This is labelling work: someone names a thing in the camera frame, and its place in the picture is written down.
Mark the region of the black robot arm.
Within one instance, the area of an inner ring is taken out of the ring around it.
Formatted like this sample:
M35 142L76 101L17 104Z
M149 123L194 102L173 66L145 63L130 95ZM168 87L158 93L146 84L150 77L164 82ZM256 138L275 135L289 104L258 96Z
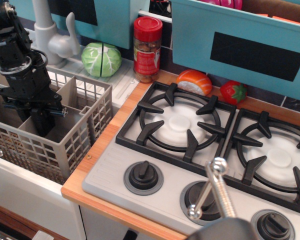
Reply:
M31 118L38 134L55 127L55 116L64 117L61 95L51 88L44 52L31 48L29 32L22 26L15 7L0 0L0 74L8 86L0 88L6 108L17 111L22 121Z

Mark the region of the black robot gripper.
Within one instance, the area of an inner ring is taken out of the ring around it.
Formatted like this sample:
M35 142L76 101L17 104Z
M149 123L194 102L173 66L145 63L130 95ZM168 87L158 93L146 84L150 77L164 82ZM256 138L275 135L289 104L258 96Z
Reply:
M44 53L31 53L18 66L0 66L0 74L8 82L8 87L0 89L4 106L16 110L23 122L31 116L41 137L55 127L52 115L65 117L68 114L61 104L61 95L50 88L47 64Z

